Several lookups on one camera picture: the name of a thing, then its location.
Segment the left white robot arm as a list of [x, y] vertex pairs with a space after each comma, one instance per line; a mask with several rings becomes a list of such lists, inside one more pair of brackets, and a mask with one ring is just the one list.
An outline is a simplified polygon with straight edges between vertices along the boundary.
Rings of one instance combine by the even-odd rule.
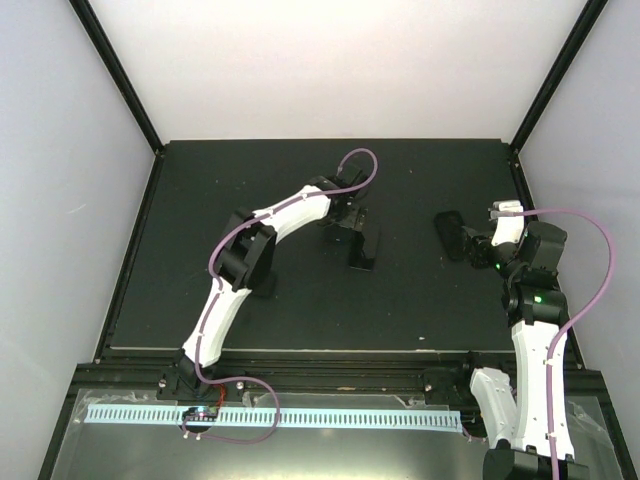
[[202, 399], [213, 391], [215, 376], [208, 368], [219, 361], [244, 301], [251, 293], [271, 287], [275, 249], [287, 236], [312, 223], [343, 229], [350, 244], [349, 266], [373, 268], [379, 228], [367, 223], [367, 209], [356, 203], [356, 197], [373, 181], [378, 168], [373, 158], [367, 174], [344, 157], [335, 175], [315, 177], [272, 206], [232, 214], [209, 259], [208, 298], [175, 361], [179, 386], [191, 398]]

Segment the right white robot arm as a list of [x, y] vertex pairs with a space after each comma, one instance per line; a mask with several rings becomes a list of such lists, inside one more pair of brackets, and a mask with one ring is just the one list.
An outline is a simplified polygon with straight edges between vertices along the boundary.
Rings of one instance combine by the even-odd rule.
[[503, 280], [502, 305], [515, 348], [516, 376], [498, 368], [469, 368], [454, 379], [457, 396], [478, 403], [489, 449], [485, 479], [587, 479], [569, 434], [563, 373], [568, 303], [556, 284], [567, 234], [540, 221], [499, 220], [493, 234], [462, 230], [475, 268]]

